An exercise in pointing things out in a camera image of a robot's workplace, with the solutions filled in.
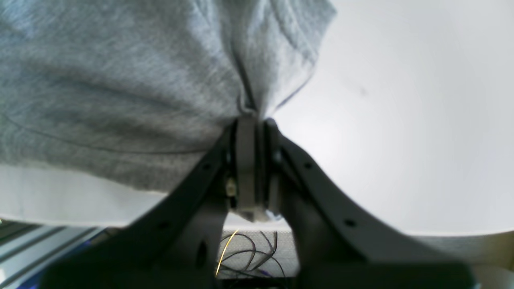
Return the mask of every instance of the white surface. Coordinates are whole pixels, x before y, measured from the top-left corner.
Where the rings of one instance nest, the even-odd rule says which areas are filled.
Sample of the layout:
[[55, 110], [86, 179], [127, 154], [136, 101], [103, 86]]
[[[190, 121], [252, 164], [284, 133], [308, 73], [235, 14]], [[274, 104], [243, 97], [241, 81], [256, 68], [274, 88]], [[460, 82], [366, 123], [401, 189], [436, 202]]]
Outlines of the white surface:
[[[283, 133], [404, 232], [513, 230], [514, 2], [334, 4], [317, 73], [276, 115]], [[3, 216], [116, 225], [162, 197], [78, 173], [13, 170], [0, 167]]]

